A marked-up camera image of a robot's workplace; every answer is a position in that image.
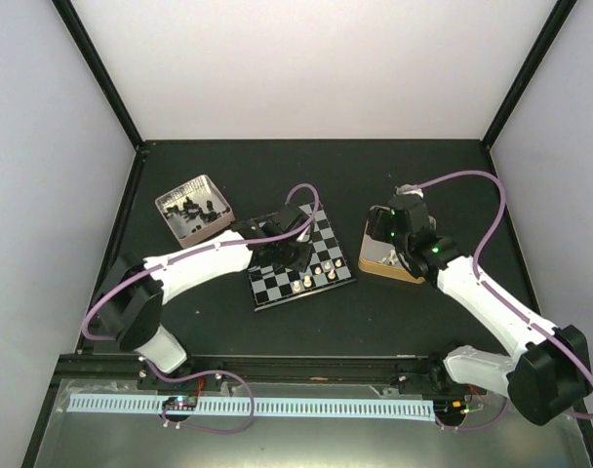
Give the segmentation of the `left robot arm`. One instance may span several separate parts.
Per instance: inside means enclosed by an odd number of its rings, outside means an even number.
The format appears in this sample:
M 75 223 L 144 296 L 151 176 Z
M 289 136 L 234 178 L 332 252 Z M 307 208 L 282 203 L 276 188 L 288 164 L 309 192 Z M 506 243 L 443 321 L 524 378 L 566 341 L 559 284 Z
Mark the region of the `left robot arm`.
M 105 338 L 151 362 L 171 388 L 186 387 L 194 367 L 185 347 L 162 324 L 163 306 L 221 276 L 300 262 L 309 249 L 304 238 L 314 218 L 287 204 L 262 219 L 236 221 L 215 238 L 177 253 L 119 259 L 99 293 L 96 315 Z

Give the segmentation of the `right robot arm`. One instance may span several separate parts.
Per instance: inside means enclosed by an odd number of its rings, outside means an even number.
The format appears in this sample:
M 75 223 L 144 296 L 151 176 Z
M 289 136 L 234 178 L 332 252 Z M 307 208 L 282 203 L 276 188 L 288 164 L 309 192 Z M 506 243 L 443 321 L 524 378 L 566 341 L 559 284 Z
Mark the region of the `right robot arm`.
M 495 354 L 461 345 L 443 354 L 427 370 L 434 390 L 478 386 L 506 398 L 538 426 L 592 393 L 584 334 L 557 327 L 494 283 L 453 239 L 438 234 L 420 194 L 397 194 L 372 207 L 365 234 L 389 246 L 413 278 L 463 306 L 504 349 Z

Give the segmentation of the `left small circuit board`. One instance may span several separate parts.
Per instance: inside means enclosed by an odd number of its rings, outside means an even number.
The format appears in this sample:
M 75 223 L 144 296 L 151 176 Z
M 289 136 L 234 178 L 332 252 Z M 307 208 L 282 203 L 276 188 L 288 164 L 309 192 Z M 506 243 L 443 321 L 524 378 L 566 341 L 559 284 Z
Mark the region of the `left small circuit board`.
M 162 404 L 163 410 L 194 410 L 197 406 L 196 396 L 172 396 Z

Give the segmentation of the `small circuit board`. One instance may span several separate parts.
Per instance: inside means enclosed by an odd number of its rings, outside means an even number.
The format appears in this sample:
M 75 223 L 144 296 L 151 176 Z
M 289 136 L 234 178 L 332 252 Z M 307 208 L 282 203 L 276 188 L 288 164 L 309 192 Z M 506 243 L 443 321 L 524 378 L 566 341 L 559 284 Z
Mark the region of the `small circuit board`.
M 483 403 L 468 403 L 461 400 L 442 401 L 433 404 L 434 412 L 442 416 L 456 416 L 480 411 L 485 407 Z
M 196 396 L 172 396 L 162 404 L 163 410 L 194 410 L 197 406 Z

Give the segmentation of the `right small circuit board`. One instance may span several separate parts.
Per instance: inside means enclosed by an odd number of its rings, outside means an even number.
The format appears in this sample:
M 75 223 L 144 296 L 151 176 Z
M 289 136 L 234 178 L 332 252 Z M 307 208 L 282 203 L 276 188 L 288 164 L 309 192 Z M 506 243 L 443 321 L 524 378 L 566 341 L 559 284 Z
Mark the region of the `right small circuit board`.
M 480 411 L 485 407 L 483 403 L 468 403 L 461 400 L 442 401 L 433 404 L 434 412 L 442 416 L 456 416 Z

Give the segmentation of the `black and silver chessboard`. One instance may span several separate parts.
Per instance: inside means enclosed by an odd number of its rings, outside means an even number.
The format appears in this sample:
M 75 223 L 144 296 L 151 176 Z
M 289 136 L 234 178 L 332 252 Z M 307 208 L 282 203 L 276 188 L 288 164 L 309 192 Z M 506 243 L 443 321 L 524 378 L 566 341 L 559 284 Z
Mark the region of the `black and silver chessboard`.
M 273 270 L 271 267 L 248 270 L 248 281 L 255 312 L 356 281 L 356 275 L 336 237 L 323 204 L 319 205 L 315 219 L 310 224 L 309 234 L 312 243 L 312 256 L 304 273 L 285 268 Z M 335 266 L 337 259 L 341 259 L 341 267 Z M 324 264 L 327 261 L 333 264 L 332 270 L 336 272 L 336 278 L 333 281 L 328 279 L 330 271 L 327 272 L 324 269 Z M 317 266 L 322 269 L 322 273 L 319 275 L 314 273 Z M 305 276 L 311 277 L 312 286 L 310 288 L 303 286 L 302 280 Z M 300 282 L 301 290 L 299 292 L 293 291 L 293 282 L 295 281 Z

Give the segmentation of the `gold tin box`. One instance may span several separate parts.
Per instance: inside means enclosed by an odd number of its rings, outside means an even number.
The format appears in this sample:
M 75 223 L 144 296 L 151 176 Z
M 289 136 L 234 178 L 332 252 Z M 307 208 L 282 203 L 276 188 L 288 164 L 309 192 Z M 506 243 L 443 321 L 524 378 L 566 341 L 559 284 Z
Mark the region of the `gold tin box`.
M 361 271 L 371 275 L 411 284 L 422 284 L 423 278 L 414 278 L 407 271 L 396 254 L 395 248 L 384 237 L 389 209 L 384 206 L 371 206 L 368 212 L 358 266 Z

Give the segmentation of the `pink tin box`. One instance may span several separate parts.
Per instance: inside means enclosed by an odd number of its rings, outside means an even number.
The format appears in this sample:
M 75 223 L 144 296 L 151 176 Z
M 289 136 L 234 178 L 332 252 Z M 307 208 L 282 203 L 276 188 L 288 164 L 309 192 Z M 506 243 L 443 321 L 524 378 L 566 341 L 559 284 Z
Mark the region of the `pink tin box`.
M 155 200 L 155 206 L 183 249 L 227 228 L 235 215 L 208 175 L 198 175 Z

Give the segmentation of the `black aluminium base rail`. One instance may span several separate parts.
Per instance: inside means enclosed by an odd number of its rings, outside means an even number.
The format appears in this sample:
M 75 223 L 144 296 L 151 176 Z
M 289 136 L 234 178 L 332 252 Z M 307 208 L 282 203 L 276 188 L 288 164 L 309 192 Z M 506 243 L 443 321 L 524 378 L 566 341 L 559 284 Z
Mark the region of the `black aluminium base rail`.
M 230 371 L 248 383 L 372 384 L 392 386 L 403 393 L 424 395 L 465 394 L 472 388 L 486 393 L 478 383 L 457 384 L 444 375 L 435 360 L 417 358 L 282 358 L 197 356 L 189 359 L 170 378 L 209 371 L 204 388 L 215 391 L 222 378 L 217 371 Z M 68 378 L 132 380 L 138 388 L 165 393 L 174 386 L 161 381 L 147 364 L 131 355 L 61 355 L 53 382 Z

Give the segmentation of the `left black frame post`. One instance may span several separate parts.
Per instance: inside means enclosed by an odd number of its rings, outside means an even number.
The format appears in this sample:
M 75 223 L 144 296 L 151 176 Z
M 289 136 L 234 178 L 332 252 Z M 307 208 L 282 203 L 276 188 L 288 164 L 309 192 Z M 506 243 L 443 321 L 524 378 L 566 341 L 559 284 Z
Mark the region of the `left black frame post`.
M 70 34 L 84 62 L 89 67 L 107 103 L 134 149 L 143 146 L 141 137 L 133 118 L 122 100 L 105 64 L 82 22 L 73 2 L 70 0 L 53 0 L 60 19 Z

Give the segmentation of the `black frame post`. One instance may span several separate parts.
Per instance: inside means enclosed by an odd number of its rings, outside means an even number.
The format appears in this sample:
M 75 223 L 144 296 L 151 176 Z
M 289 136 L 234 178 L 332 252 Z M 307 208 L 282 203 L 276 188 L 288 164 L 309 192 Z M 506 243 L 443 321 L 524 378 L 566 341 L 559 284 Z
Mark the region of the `black frame post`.
M 491 150 L 494 147 L 576 3 L 576 0 L 558 0 L 555 2 L 481 140 L 481 144 L 486 150 Z
M 122 100 L 105 64 L 82 22 L 73 2 L 70 0 L 53 0 L 60 19 L 70 34 L 84 62 L 89 67 L 107 103 L 134 149 L 143 146 L 141 137 L 133 118 Z

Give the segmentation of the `right black frame post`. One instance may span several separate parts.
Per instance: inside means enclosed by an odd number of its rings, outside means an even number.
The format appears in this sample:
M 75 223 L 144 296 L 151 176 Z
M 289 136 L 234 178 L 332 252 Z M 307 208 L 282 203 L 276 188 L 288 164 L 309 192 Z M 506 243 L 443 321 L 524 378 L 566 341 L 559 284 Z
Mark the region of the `right black frame post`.
M 558 0 L 555 2 L 481 140 L 481 144 L 486 150 L 491 150 L 494 147 L 576 3 L 576 0 Z

